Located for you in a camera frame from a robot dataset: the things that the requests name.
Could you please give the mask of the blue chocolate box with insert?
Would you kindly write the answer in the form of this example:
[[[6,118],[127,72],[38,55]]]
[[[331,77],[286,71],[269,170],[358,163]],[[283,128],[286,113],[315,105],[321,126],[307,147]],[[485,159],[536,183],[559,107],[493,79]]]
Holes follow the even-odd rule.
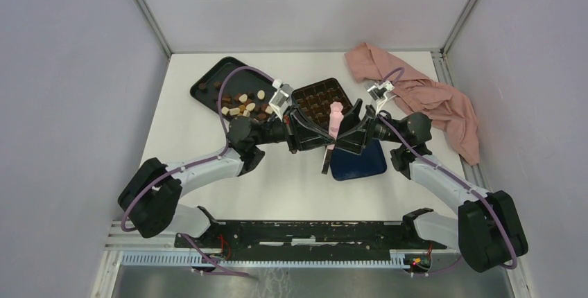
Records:
[[[349,97],[335,78],[324,79],[296,89],[292,97],[309,120],[324,129],[328,128],[330,106],[333,102],[343,105],[343,114],[352,108]]]

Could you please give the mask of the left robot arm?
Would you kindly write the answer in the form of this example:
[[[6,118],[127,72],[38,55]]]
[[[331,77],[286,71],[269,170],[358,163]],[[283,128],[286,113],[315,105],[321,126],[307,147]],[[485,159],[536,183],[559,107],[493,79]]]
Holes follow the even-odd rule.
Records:
[[[319,147],[334,149],[343,105],[330,105],[329,127],[323,129],[309,121],[298,107],[289,107],[278,119],[259,121],[249,116],[237,116],[225,131],[223,148],[176,166],[153,157],[145,161],[121,192],[118,204],[123,210],[121,229],[138,231],[152,238],[166,229],[188,234],[200,247],[211,247],[218,230],[210,224],[203,211],[179,206],[180,199],[200,187],[218,180],[239,177],[254,170],[265,153],[260,145],[286,143],[293,152]]]

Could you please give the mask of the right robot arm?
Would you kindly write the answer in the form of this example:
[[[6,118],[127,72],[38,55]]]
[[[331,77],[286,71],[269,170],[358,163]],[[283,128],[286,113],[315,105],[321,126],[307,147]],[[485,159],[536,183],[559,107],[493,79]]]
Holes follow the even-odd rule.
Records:
[[[434,156],[426,146],[432,138],[427,115],[416,112],[396,120],[369,106],[358,121],[335,101],[327,117],[327,132],[334,140],[328,149],[360,154],[374,139],[399,143],[391,152],[394,169],[432,192],[457,215],[452,219],[426,209],[407,214],[407,225],[400,230],[405,246],[418,248],[427,240],[441,243],[459,251],[477,272],[517,268],[519,257],[528,252],[528,241],[514,200],[505,191],[491,192],[468,182]]]

